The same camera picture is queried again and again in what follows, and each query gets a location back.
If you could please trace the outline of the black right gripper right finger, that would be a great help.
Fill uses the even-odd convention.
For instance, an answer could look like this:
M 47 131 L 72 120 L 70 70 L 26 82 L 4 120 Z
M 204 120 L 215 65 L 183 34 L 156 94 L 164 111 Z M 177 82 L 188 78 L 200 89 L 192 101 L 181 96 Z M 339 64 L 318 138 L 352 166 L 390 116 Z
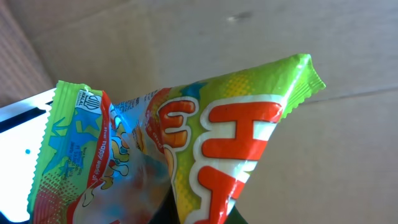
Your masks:
M 233 207 L 224 224 L 248 224 L 236 207 Z

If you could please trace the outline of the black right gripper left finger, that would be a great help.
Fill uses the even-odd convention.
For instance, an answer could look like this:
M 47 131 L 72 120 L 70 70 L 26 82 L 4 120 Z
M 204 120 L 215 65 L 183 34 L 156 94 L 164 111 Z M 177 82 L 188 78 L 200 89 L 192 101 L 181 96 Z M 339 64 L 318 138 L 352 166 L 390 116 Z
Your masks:
M 150 224 L 180 224 L 172 188 L 169 188 L 160 208 L 152 217 Z

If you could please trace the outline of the colourful gummy candy bag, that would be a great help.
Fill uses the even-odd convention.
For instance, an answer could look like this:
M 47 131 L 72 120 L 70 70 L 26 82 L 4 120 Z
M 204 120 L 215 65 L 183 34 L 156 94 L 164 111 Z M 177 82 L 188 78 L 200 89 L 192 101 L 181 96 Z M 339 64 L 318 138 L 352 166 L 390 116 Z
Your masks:
M 278 123 L 325 84 L 309 54 L 112 104 L 57 83 L 28 197 L 31 223 L 224 223 Z

